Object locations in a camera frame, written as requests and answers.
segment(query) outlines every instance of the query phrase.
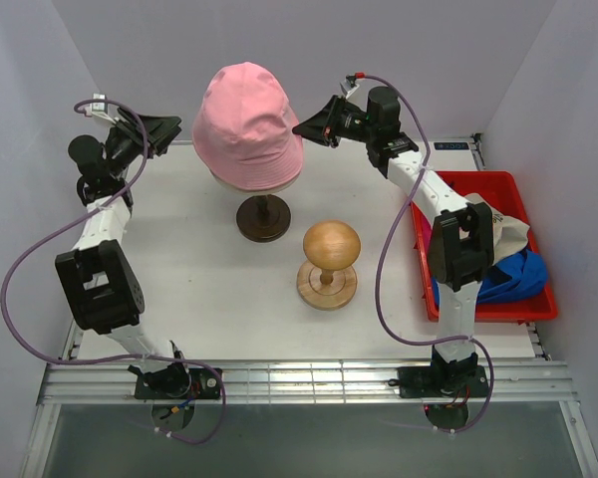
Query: wooden knob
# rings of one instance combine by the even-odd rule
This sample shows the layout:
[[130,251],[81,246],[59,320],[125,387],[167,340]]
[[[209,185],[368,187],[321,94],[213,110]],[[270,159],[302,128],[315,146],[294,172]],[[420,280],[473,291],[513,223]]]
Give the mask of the wooden knob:
[[352,264],[361,253],[356,231],[341,221],[315,224],[303,238],[308,258],[297,274],[297,289],[312,307],[332,311],[348,304],[357,290]]

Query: pink cloth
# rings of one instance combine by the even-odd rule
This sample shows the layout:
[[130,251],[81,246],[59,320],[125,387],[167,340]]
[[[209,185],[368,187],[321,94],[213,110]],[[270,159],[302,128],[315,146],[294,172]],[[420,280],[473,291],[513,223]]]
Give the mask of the pink cloth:
[[277,79],[252,63],[222,68],[192,125],[192,143],[210,171],[246,191],[292,181],[303,166],[298,123]]

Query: cable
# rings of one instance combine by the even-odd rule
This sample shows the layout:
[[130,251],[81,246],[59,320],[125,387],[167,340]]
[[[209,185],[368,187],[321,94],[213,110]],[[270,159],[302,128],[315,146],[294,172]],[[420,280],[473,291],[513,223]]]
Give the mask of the cable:
[[408,197],[406,198],[406,202],[401,207],[401,210],[399,211],[399,213],[397,214],[397,217],[395,218],[394,222],[392,223],[392,227],[390,228],[390,231],[388,232],[388,237],[386,238],[386,242],[384,243],[383,249],[381,250],[381,255],[379,256],[379,264],[377,266],[377,276],[376,276],[376,280],[375,280],[375,306],[377,309],[377,316],[379,317],[379,322],[381,323],[381,326],[386,331],[386,333],[390,337],[392,337],[395,341],[400,342],[401,344],[405,344],[406,346],[427,347],[427,346],[436,346],[439,344],[446,344],[448,342],[455,342],[455,341],[470,341],[482,350],[483,354],[485,355],[485,358],[487,359],[487,366],[489,368],[489,389],[487,391],[487,396],[485,397],[485,402],[484,402],[482,408],[480,409],[478,414],[474,417],[474,419],[470,423],[466,424],[465,426],[463,426],[461,428],[458,428],[456,430],[448,430],[448,429],[440,428],[441,431],[444,431],[446,433],[455,433],[455,432],[466,431],[466,430],[469,430],[470,428],[472,428],[474,425],[476,425],[480,421],[482,416],[485,414],[485,412],[487,411],[487,408],[489,407],[489,402],[491,401],[491,394],[492,394],[493,388],[494,388],[494,367],[493,367],[493,363],[491,361],[491,357],[489,356],[489,353],[487,352],[487,349],[485,348],[485,346],[477,339],[475,339],[473,337],[468,337],[468,336],[451,336],[451,337],[444,337],[442,339],[434,339],[433,341],[409,341],[407,339],[403,339],[403,338],[399,337],[397,334],[395,334],[390,329],[390,327],[388,326],[386,319],[383,315],[383,310],[381,308],[381,276],[383,274],[383,266],[384,266],[384,263],[386,262],[386,256],[388,254],[388,249],[390,248],[390,244],[392,243],[392,238],[395,235],[397,226],[401,222],[401,219],[403,218],[404,214],[406,213],[406,210],[408,209],[408,207],[412,204],[415,194],[417,193],[417,189],[419,189],[419,185],[421,184],[421,181],[423,181],[423,176],[426,173],[426,166],[428,165],[428,161],[430,160],[430,154],[432,153],[432,151],[430,149],[430,143],[428,142],[428,137],[424,133],[421,123],[419,122],[419,118],[417,117],[417,114],[415,113],[414,109],[412,108],[412,106],[410,105],[408,100],[406,100],[406,98],[401,94],[401,92],[394,85],[392,85],[390,82],[388,82],[387,80],[384,80],[381,77],[377,77],[374,75],[366,75],[364,73],[355,74],[355,78],[357,78],[357,79],[367,78],[369,80],[374,80],[376,82],[383,83],[385,86],[392,89],[397,94],[399,99],[403,102],[403,104],[406,106],[408,111],[410,112],[410,115],[412,116],[412,119],[414,120],[415,125],[417,126],[417,130],[419,131],[419,134],[421,135],[421,139],[423,140],[423,143],[426,146],[426,155],[423,160],[421,172],[419,173],[419,176],[417,177],[417,180],[415,181],[412,191],[410,191],[410,194],[408,194]]
[[[131,187],[138,181],[138,179],[144,172],[144,169],[147,166],[147,162],[150,158],[149,135],[147,134],[147,130],[146,130],[144,124],[142,123],[140,116],[136,112],[134,112],[129,107],[127,107],[121,103],[114,102],[113,100],[108,100],[108,99],[83,100],[83,101],[77,103],[76,105],[74,105],[73,110],[75,113],[86,116],[87,112],[82,107],[85,105],[90,105],[92,103],[105,103],[108,105],[114,105],[118,108],[122,108],[123,110],[128,111],[131,114],[131,116],[133,116],[134,120],[138,123],[138,126],[140,127],[140,131],[142,133],[142,138],[143,138],[143,143],[144,143],[143,144],[142,163],[140,164],[140,168],[138,169],[138,172],[136,173],[135,176],[133,176],[133,178],[122,189],[120,189],[118,192],[116,192],[108,201],[106,201],[101,206],[101,207],[107,207],[109,204],[111,204],[116,199],[118,199],[119,197],[124,195],[127,191],[129,191],[129,189],[131,189]],[[221,375],[217,372],[217,370],[212,368],[207,363],[204,363],[204,362],[198,361],[198,360],[191,360],[191,359],[187,359],[187,358],[142,356],[141,354],[124,354],[124,355],[104,357],[104,358],[75,359],[75,360],[64,360],[61,358],[54,358],[54,357],[47,356],[47,355],[43,354],[42,352],[36,350],[31,344],[29,344],[26,341],[26,339],[24,339],[20,335],[20,333],[18,332],[18,330],[16,329],[16,327],[13,324],[13,321],[9,314],[9,308],[7,307],[7,292],[9,290],[9,284],[11,283],[11,279],[13,278],[13,275],[16,272],[16,270],[18,269],[18,267],[20,267],[20,265],[24,262],[24,260],[27,257],[29,257],[34,251],[38,250],[44,244],[51,241],[52,239],[55,239],[56,237],[60,236],[61,234],[64,234],[65,232],[69,231],[70,229],[73,229],[74,227],[86,222],[87,220],[89,220],[91,217],[95,216],[99,212],[100,212],[100,208],[96,208],[93,211],[88,212],[88,213],[84,214],[83,216],[79,217],[78,219],[70,222],[66,226],[61,227],[57,231],[52,232],[48,236],[40,239],[34,245],[29,247],[13,262],[13,264],[7,271],[5,277],[2,281],[2,286],[0,287],[0,311],[2,312],[2,319],[4,320],[4,323],[7,326],[7,329],[9,330],[9,332],[11,333],[13,338],[16,340],[16,342],[18,344],[20,344],[20,346],[25,351],[27,351],[29,354],[36,357],[37,359],[43,360],[43,361],[45,361],[47,363],[51,363],[53,365],[94,365],[97,363],[105,363],[105,362],[118,361],[118,360],[124,360],[124,359],[150,359],[150,360],[156,360],[156,361],[165,361],[168,363],[173,363],[173,362],[185,363],[185,364],[189,364],[189,365],[199,366],[199,367],[205,368],[206,370],[210,371],[214,375],[214,377],[217,379],[217,383],[219,384],[219,387],[221,389],[221,412],[220,412],[219,418],[217,419],[217,423],[215,424],[215,426],[212,428],[212,430],[210,430],[210,432],[206,436],[204,436],[198,440],[194,440],[194,439],[187,438],[184,436],[176,435],[174,433],[169,435],[172,438],[175,438],[179,441],[183,441],[185,443],[189,443],[192,445],[199,445],[199,444],[205,443],[208,440],[210,440],[217,433],[217,431],[221,427],[221,423],[223,422],[224,416],[226,414],[226,388],[224,386],[223,380],[221,379]]]

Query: purple cable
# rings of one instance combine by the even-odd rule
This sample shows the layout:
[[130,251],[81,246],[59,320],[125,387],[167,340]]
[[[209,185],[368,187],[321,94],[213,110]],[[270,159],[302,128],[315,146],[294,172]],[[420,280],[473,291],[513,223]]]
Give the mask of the purple cable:
[[[487,352],[487,349],[485,348],[485,346],[477,339],[475,339],[473,337],[468,337],[468,336],[451,336],[451,337],[444,337],[442,339],[435,339],[433,341],[421,341],[421,342],[409,341],[409,340],[403,339],[403,338],[399,337],[397,334],[395,334],[390,329],[390,327],[386,323],[386,319],[383,316],[383,310],[381,308],[381,275],[383,273],[384,263],[386,262],[388,248],[390,247],[390,244],[392,243],[392,238],[395,235],[397,226],[401,222],[401,219],[403,218],[403,215],[406,213],[406,210],[408,209],[408,207],[412,204],[415,194],[417,193],[417,189],[419,189],[419,185],[421,184],[421,181],[423,181],[423,176],[426,173],[425,167],[428,165],[428,161],[430,160],[431,150],[430,150],[430,143],[428,142],[428,137],[426,136],[426,134],[423,131],[423,128],[421,127],[421,123],[419,122],[419,118],[417,117],[417,114],[413,110],[413,108],[410,105],[410,103],[408,102],[408,100],[406,100],[406,98],[401,94],[401,92],[399,92],[399,90],[394,85],[392,85],[387,80],[384,80],[383,78],[376,77],[374,75],[365,75],[365,78],[367,78],[369,80],[375,80],[376,82],[379,82],[379,83],[383,83],[385,86],[392,89],[399,96],[399,98],[401,99],[403,104],[406,106],[406,108],[410,112],[410,115],[412,116],[412,119],[414,120],[415,125],[417,126],[417,130],[419,131],[419,134],[421,135],[421,139],[423,140],[423,143],[426,145],[426,156],[424,157],[423,166],[421,168],[421,172],[419,173],[419,177],[417,177],[417,180],[415,181],[412,191],[410,191],[410,194],[408,195],[406,202],[401,207],[399,214],[397,214],[395,221],[392,223],[392,227],[390,228],[390,232],[388,232],[388,237],[386,238],[386,242],[384,243],[383,249],[381,250],[381,256],[379,257],[379,265],[377,266],[377,277],[376,277],[376,281],[375,281],[375,305],[377,308],[377,316],[379,317],[379,322],[381,322],[381,326],[386,331],[386,333],[390,337],[392,337],[395,341],[400,342],[401,344],[405,344],[406,346],[425,347],[425,346],[435,346],[438,344],[445,344],[447,342],[454,342],[454,341],[470,341],[482,350],[483,354],[485,355],[485,358],[487,359],[487,367],[489,368],[489,390],[487,391],[487,396],[485,397],[485,402],[483,403],[482,408],[480,409],[478,414],[474,417],[474,419],[470,423],[467,423],[465,426],[455,429],[453,432],[458,433],[461,431],[466,431],[466,430],[469,430],[470,428],[472,428],[473,426],[475,426],[480,421],[482,416],[485,414],[485,412],[487,411],[487,408],[489,407],[489,403],[491,402],[491,394],[494,389],[494,366],[491,361],[491,357],[489,356],[489,353]],[[396,425],[404,426],[404,427],[418,428],[415,425],[405,425],[405,424],[396,424]],[[446,428],[440,428],[440,430],[444,431],[446,433],[452,433],[452,430],[449,430]]]
[[[117,193],[115,193],[111,197],[111,199],[109,199],[107,202],[105,202],[101,206],[101,207],[106,207],[109,204],[111,204],[113,201],[115,201],[116,199],[121,197],[123,194],[125,194],[129,189],[131,189],[131,187],[138,181],[138,178],[144,172],[144,169],[147,166],[147,161],[149,160],[149,157],[150,157],[149,136],[147,134],[147,130],[144,127],[144,124],[142,123],[142,120],[140,119],[140,116],[137,113],[135,113],[133,110],[131,110],[129,107],[127,107],[121,103],[114,102],[113,100],[100,100],[100,99],[98,99],[98,100],[83,100],[83,101],[77,103],[73,107],[73,110],[76,113],[85,116],[87,114],[87,112],[84,109],[82,109],[82,107],[85,105],[90,105],[92,103],[105,103],[107,105],[114,105],[118,108],[122,108],[122,109],[128,111],[133,116],[133,118],[138,123],[138,125],[140,126],[140,131],[142,133],[142,138],[144,141],[143,157],[142,157],[142,163],[140,164],[140,169],[138,169],[138,172],[136,173],[135,176],[133,176],[133,178],[128,182],[128,184],[126,184],[122,189],[120,189]],[[176,435],[175,433],[172,433],[170,435],[171,437],[173,437],[179,441],[183,441],[183,442],[189,443],[191,445],[199,445],[199,444],[205,443],[208,440],[210,440],[217,433],[217,431],[221,427],[221,423],[223,422],[224,416],[226,414],[226,388],[224,386],[223,380],[221,379],[221,375],[219,373],[217,373],[217,371],[214,368],[212,368],[210,365],[208,365],[207,363],[204,363],[202,361],[197,361],[197,360],[191,360],[191,359],[187,359],[187,358],[142,356],[141,354],[124,354],[124,355],[104,357],[104,358],[63,360],[61,358],[54,358],[54,357],[47,356],[47,355],[41,353],[40,351],[36,350],[31,344],[29,344],[20,335],[20,333],[18,332],[18,330],[16,329],[16,327],[13,324],[11,316],[9,315],[9,309],[7,307],[7,292],[9,290],[9,283],[11,282],[11,279],[12,279],[14,273],[16,272],[16,270],[18,269],[18,267],[20,267],[20,265],[24,262],[24,260],[27,257],[29,257],[34,251],[36,251],[37,249],[42,247],[44,244],[51,241],[52,239],[55,239],[59,235],[64,234],[68,230],[73,229],[74,227],[86,222],[87,220],[89,220],[89,218],[95,216],[99,212],[100,212],[100,208],[96,208],[93,211],[79,217],[75,221],[70,222],[66,226],[61,227],[57,231],[52,232],[48,236],[40,239],[33,246],[29,247],[26,251],[24,251],[14,261],[14,263],[11,265],[11,267],[7,271],[7,274],[4,276],[4,280],[2,281],[2,286],[0,287],[0,310],[2,312],[2,319],[4,320],[4,323],[7,326],[7,329],[9,329],[9,332],[11,333],[13,338],[16,340],[16,342],[18,344],[20,344],[20,346],[22,346],[22,348],[25,351],[27,351],[32,356],[34,356],[40,360],[43,360],[47,363],[52,363],[53,365],[94,365],[96,363],[105,363],[105,362],[118,361],[118,360],[123,360],[123,359],[151,359],[151,360],[157,360],[157,361],[178,362],[178,363],[185,363],[185,364],[200,366],[200,367],[205,368],[206,370],[210,371],[214,375],[214,377],[217,379],[217,383],[219,383],[219,387],[221,389],[221,413],[219,415],[219,418],[218,418],[217,423],[215,424],[214,428],[212,430],[210,430],[210,432],[206,436],[204,436],[203,438],[198,439],[198,440],[193,440],[193,439],[187,438],[185,436]]]

